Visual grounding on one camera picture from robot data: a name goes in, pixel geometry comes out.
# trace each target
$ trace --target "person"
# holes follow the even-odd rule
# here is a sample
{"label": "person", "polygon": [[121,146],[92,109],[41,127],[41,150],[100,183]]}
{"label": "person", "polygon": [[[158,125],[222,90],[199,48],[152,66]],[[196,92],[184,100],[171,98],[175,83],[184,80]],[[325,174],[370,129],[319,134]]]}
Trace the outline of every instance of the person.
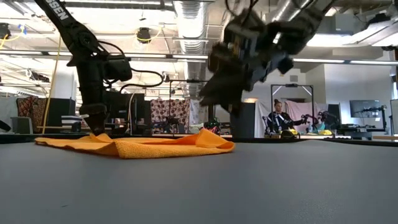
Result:
{"label": "person", "polygon": [[293,129],[294,126],[303,124],[303,119],[293,121],[288,113],[282,111],[282,102],[274,100],[275,111],[269,113],[267,117],[267,131],[268,133],[280,133],[283,130]]}

